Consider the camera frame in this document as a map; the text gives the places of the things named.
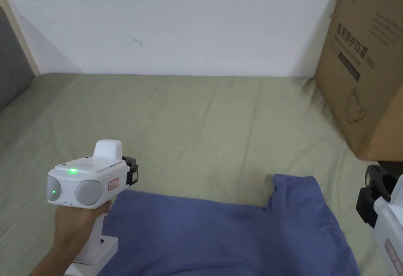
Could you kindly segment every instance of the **wall mark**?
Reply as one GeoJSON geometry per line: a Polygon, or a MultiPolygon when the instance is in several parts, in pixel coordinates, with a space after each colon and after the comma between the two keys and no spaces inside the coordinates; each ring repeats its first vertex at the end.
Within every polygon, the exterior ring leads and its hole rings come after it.
{"type": "Polygon", "coordinates": [[[134,42],[137,42],[138,44],[140,44],[140,46],[142,47],[142,43],[140,41],[138,41],[136,38],[133,38],[134,42]]]}

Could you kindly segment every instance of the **red label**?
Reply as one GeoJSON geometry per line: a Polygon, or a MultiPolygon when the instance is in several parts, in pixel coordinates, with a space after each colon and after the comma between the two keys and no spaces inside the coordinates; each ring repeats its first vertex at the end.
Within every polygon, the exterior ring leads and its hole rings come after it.
{"type": "Polygon", "coordinates": [[[113,188],[116,188],[119,186],[119,178],[115,178],[114,180],[111,180],[107,184],[107,190],[112,190],[113,188]]]}
{"type": "Polygon", "coordinates": [[[399,257],[396,254],[396,251],[394,250],[392,244],[390,243],[390,240],[388,240],[388,239],[385,242],[385,249],[386,249],[386,252],[389,254],[390,260],[392,261],[394,268],[396,269],[398,275],[402,276],[403,275],[402,262],[400,261],[399,257]]]}

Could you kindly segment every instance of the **device handle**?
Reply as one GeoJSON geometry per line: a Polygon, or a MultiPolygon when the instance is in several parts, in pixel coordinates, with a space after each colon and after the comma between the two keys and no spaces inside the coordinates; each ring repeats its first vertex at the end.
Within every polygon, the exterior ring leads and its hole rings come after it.
{"type": "Polygon", "coordinates": [[[104,226],[105,214],[97,217],[89,239],[81,252],[74,259],[74,262],[84,264],[94,264],[94,255],[97,253],[98,248],[101,246],[102,227],[104,226]]]}

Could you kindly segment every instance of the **black clamp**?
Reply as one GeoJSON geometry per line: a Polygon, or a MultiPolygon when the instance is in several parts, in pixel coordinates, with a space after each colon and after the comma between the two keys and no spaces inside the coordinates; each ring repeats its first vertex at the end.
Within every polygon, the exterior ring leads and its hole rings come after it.
{"type": "Polygon", "coordinates": [[[396,186],[398,175],[388,172],[379,165],[369,165],[365,172],[366,187],[359,190],[356,211],[362,220],[375,227],[377,214],[373,209],[375,200],[383,197],[384,200],[390,202],[390,195],[396,186]]]}
{"type": "Polygon", "coordinates": [[[129,156],[122,157],[130,170],[126,174],[126,185],[132,186],[139,180],[139,166],[136,164],[136,159],[129,156]]]}

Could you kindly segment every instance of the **blue t-shirt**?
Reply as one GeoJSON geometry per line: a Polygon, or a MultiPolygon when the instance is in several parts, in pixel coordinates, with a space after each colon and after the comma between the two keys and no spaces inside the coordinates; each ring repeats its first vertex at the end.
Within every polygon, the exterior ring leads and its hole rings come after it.
{"type": "Polygon", "coordinates": [[[360,275],[315,178],[273,183],[265,207],[122,192],[103,229],[118,252],[99,275],[360,275]]]}

